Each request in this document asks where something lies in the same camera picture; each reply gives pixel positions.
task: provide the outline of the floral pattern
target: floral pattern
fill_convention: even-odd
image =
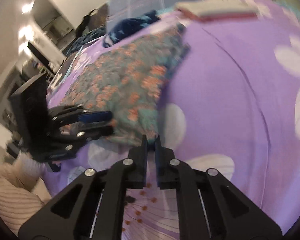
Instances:
[[[184,30],[179,24],[106,52],[84,68],[60,104],[112,111],[110,141],[138,146],[143,134],[154,139],[162,87],[189,50],[182,44]],[[78,125],[68,128],[76,130]]]

